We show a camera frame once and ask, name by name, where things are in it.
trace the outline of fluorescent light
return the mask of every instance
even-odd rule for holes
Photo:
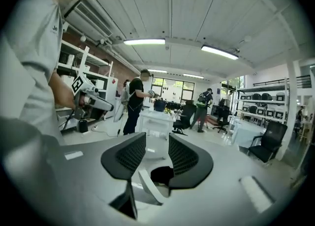
[[[194,77],[194,78],[199,78],[199,79],[203,79],[203,76],[199,76],[199,75],[193,75],[193,74],[183,74],[183,76],[189,76],[189,77]]]
[[[156,69],[148,69],[150,72],[156,72],[156,73],[167,73],[165,70],[156,70]]]
[[[231,54],[231,53],[229,53],[227,51],[224,51],[224,50],[221,50],[221,49],[218,49],[218,48],[214,48],[214,47],[211,47],[211,46],[203,45],[201,50],[209,52],[209,53],[217,54],[217,55],[222,55],[222,56],[230,58],[232,60],[237,60],[238,59],[237,55]]]
[[[126,45],[165,45],[165,39],[131,39],[124,40]]]

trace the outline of railing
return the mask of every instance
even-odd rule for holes
[[[274,80],[274,81],[268,81],[268,82],[254,83],[253,86],[254,87],[266,86],[266,85],[279,84],[279,83],[284,83],[284,82],[285,82],[284,79],[280,79],[280,80]],[[312,87],[311,76],[310,75],[297,76],[296,84],[297,84],[297,88],[299,89],[311,88]]]

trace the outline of black office chair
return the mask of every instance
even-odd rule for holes
[[[189,128],[190,119],[192,115],[196,112],[197,107],[195,105],[186,104],[183,106],[183,112],[180,115],[181,119],[176,120],[173,124],[173,132],[181,135],[186,135],[183,133],[184,129]]]
[[[218,126],[215,126],[212,129],[219,129],[218,133],[220,133],[221,130],[227,132],[224,126],[229,125],[228,116],[230,115],[230,109],[227,106],[220,106],[218,109],[218,113],[219,113],[219,117],[217,119]]]
[[[264,163],[273,159],[281,147],[282,139],[286,132],[287,126],[281,123],[270,121],[266,132],[262,136],[256,136],[252,140],[252,144],[255,139],[261,138],[261,144],[251,146],[248,148],[247,155],[253,153]]]

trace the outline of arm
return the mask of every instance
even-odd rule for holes
[[[150,93],[144,93],[141,90],[135,90],[137,97],[145,98],[145,97],[152,97]]]
[[[53,91],[55,103],[63,107],[75,109],[74,95],[71,88],[60,78],[56,70],[54,70],[48,85]]]

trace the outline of white pillar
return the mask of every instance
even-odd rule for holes
[[[288,109],[288,117],[287,117],[287,130],[284,135],[284,139],[282,142],[282,146],[280,147],[276,159],[281,160],[284,156],[285,151],[288,148],[290,139],[292,137],[293,129],[294,129],[294,123],[295,123],[295,116],[296,116],[296,100],[297,100],[297,84],[296,84],[296,75],[294,70],[294,64],[293,60],[288,57],[286,61],[286,66],[289,74],[289,80],[290,80],[290,106]]]

